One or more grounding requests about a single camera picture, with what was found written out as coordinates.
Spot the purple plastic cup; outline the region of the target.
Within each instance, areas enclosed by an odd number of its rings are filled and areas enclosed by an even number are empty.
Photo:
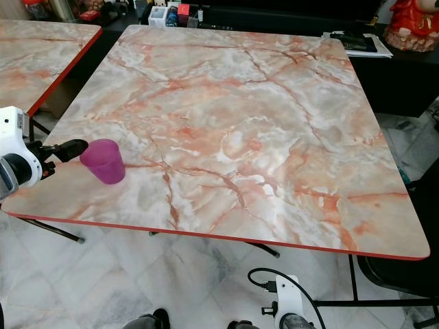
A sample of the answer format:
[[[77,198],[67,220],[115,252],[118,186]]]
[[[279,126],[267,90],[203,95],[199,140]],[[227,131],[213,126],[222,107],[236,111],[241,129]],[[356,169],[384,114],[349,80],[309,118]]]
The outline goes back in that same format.
[[[104,184],[118,184],[125,178],[119,145],[113,140],[101,138],[91,141],[79,160]]]

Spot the marble pattern table red edge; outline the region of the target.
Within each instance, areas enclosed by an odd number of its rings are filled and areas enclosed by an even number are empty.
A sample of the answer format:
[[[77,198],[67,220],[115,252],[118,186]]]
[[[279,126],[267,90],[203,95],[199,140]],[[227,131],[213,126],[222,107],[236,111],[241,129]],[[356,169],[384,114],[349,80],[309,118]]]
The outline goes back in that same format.
[[[98,25],[0,20],[0,107],[34,114],[102,33]]]
[[[50,135],[115,141],[2,203],[13,217],[383,259],[433,254],[341,43],[131,25]]]

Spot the robot left leg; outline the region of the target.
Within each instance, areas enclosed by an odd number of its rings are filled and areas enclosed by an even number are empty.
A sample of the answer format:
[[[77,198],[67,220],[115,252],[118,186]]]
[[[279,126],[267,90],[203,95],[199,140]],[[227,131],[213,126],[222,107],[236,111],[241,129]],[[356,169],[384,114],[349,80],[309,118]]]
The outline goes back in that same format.
[[[130,323],[132,329],[171,329],[169,313],[163,308],[141,315]]]

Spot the black chair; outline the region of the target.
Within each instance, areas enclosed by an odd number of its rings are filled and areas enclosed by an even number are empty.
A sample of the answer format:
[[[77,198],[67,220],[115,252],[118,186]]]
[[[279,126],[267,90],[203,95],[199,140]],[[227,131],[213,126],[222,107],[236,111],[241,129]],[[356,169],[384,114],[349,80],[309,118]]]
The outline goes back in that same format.
[[[357,262],[379,287],[439,298],[439,159],[412,188],[409,195],[431,248],[429,257],[407,261],[360,256]]]

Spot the metal canister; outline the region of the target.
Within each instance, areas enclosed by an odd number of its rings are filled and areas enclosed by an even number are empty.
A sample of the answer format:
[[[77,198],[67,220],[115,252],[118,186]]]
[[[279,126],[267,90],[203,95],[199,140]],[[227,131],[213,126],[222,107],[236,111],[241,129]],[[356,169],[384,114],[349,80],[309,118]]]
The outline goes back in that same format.
[[[78,19],[78,0],[48,0],[59,21],[70,23]]]

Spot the red lidded jar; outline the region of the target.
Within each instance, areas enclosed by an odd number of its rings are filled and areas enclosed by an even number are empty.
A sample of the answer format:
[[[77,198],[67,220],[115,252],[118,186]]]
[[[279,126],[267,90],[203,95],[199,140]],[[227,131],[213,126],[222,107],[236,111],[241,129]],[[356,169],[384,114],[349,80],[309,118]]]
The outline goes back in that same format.
[[[35,20],[47,20],[51,18],[51,10],[45,0],[20,0],[26,12]]]

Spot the small white box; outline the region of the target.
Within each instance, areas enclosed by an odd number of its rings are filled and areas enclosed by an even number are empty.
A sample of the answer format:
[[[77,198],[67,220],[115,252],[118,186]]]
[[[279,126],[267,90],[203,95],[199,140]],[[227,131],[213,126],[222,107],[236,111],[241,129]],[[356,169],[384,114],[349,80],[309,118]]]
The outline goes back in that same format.
[[[169,7],[157,6],[151,7],[150,15],[147,17],[147,24],[150,26],[167,26],[167,16],[169,16]]]

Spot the flat black device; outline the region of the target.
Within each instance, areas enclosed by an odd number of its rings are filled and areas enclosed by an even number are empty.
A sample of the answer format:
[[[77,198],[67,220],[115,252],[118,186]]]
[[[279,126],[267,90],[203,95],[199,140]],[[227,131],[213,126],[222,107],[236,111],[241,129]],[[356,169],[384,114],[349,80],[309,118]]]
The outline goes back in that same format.
[[[376,53],[377,46],[373,38],[365,34],[352,34],[351,32],[329,32],[327,37],[339,40],[347,51]]]

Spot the white paper sheets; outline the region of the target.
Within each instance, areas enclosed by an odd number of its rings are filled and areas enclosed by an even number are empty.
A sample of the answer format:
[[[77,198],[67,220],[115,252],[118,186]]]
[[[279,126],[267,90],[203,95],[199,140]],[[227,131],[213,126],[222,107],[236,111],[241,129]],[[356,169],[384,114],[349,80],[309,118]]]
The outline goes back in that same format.
[[[332,34],[332,32],[323,32],[321,37],[323,38],[329,38],[327,37],[327,34]],[[357,34],[357,32],[348,32],[348,34]],[[357,51],[347,51],[349,57],[352,58],[392,58],[393,54],[392,52],[383,44],[383,42],[380,40],[379,37],[377,37],[375,34],[365,34],[375,41],[375,44],[377,46],[377,52],[376,53],[369,53],[369,52],[357,52]]]

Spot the red figurine statue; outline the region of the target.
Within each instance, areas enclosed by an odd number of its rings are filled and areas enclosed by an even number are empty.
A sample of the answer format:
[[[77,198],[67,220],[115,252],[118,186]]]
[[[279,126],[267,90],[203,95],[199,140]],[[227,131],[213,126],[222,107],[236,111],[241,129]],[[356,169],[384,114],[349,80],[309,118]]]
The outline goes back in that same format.
[[[439,46],[439,0],[396,0],[386,44],[401,51],[433,52]]]

